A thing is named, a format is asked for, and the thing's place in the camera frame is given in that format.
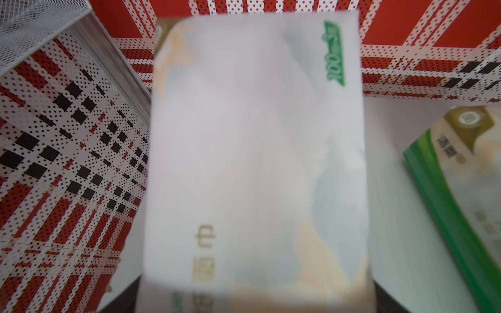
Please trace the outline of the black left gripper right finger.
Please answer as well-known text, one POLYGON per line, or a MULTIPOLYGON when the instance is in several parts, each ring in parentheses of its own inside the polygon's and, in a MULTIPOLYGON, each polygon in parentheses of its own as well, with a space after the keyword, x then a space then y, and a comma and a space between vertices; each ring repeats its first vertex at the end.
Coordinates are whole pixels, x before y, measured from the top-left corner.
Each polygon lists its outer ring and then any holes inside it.
POLYGON ((409 313, 399 302, 394 300, 380 284, 374 282, 377 296, 377 313, 409 313))

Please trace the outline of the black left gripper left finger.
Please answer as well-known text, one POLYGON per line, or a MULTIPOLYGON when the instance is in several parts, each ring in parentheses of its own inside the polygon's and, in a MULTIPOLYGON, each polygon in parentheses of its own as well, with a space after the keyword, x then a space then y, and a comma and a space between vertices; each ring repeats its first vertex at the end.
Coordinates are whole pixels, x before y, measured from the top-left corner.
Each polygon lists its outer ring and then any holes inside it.
POLYGON ((111 303, 103 309, 98 310, 99 313, 135 313, 136 300, 140 287, 141 276, 139 276, 132 284, 130 284, 122 293, 120 293, 111 303))

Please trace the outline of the white tissue pack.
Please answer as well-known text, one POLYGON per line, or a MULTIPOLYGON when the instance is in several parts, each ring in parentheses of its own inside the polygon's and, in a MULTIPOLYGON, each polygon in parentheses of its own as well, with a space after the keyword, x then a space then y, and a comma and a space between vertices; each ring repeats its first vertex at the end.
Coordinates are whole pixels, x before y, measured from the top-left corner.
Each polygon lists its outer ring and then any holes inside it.
POLYGON ((482 312, 500 311, 500 107, 450 109, 403 152, 482 312))
POLYGON ((375 312, 359 14, 160 18, 137 312, 375 312))

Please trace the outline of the white two-tier metal shelf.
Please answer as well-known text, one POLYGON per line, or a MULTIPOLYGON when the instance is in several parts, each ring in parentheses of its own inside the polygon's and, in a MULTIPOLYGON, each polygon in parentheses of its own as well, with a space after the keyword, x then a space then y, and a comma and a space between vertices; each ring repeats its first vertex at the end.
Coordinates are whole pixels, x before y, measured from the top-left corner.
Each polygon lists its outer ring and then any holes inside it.
MULTIPOLYGON (((403 156, 432 124, 463 105, 378 98, 363 98, 363 105, 373 282, 412 312, 478 312, 403 156)), ((145 201, 140 234, 126 251, 131 267, 120 264, 112 276, 115 293, 142 276, 145 201)))

